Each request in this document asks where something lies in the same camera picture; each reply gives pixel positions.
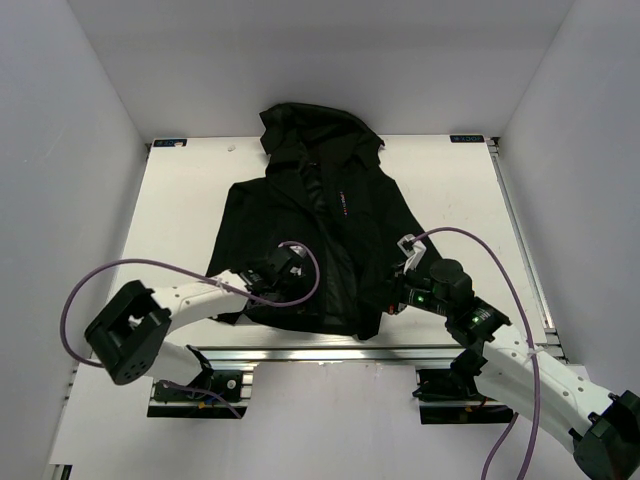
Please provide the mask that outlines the black jacket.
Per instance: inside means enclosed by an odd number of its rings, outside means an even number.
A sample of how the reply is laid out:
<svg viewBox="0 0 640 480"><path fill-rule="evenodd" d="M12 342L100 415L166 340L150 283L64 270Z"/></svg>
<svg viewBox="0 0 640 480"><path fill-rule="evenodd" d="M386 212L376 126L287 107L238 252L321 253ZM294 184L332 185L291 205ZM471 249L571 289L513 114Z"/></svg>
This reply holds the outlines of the black jacket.
<svg viewBox="0 0 640 480"><path fill-rule="evenodd" d="M301 242L320 269L292 296L314 296L289 308L260 306L247 317L285 330L376 336L392 269L405 258L397 243L424 231L380 167L383 140L329 107L281 103L260 118L265 174L229 189L208 275L245 270L281 242Z"/></svg>

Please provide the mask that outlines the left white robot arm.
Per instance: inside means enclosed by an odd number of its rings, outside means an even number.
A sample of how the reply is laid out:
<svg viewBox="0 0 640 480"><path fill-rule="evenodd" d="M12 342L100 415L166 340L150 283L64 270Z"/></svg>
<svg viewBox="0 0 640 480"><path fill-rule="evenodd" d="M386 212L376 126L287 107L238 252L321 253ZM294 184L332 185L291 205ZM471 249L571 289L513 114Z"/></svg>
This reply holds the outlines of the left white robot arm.
<svg viewBox="0 0 640 480"><path fill-rule="evenodd" d="M281 243L255 266L225 270L214 277L158 261L142 262L193 281L156 289L139 280L126 283L86 328L85 339L115 384L147 376L178 387L191 399L209 392L213 369L195 347L169 341L170 333L255 307L298 306L313 296L320 283L318 261L297 242Z"/></svg>

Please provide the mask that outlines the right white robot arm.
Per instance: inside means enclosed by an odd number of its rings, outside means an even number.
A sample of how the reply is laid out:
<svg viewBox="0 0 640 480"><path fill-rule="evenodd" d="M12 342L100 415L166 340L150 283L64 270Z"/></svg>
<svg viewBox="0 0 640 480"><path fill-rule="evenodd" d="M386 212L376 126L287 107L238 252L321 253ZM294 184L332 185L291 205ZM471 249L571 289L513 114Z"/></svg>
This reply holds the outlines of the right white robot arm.
<svg viewBox="0 0 640 480"><path fill-rule="evenodd" d="M590 479L628 479L639 468L639 397L616 394L534 349L509 318L472 288L455 260L435 262L428 276L399 264L389 312L403 306L445 317L462 347L451 384L461 397L496 400L553 436Z"/></svg>

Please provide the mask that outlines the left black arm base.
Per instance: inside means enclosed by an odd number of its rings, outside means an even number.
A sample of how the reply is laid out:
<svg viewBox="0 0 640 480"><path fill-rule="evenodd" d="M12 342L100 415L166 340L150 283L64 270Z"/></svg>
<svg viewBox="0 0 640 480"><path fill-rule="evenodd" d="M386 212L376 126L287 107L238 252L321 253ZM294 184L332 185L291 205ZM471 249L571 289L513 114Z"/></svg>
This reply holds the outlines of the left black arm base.
<svg viewBox="0 0 640 480"><path fill-rule="evenodd" d="M206 352L211 375L188 389L176 388L177 380L154 379L149 394L147 417L155 419L240 420L252 393L256 363L219 361Z"/></svg>

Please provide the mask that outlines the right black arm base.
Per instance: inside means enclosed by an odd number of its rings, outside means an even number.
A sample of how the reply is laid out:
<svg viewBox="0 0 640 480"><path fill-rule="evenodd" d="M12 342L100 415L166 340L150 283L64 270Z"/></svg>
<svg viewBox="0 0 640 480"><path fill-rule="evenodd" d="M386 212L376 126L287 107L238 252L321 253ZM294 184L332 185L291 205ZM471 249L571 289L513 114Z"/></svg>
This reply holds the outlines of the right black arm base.
<svg viewBox="0 0 640 480"><path fill-rule="evenodd" d="M472 378L463 379L451 369L416 370L422 425L507 424L514 412L496 400L480 394Z"/></svg>

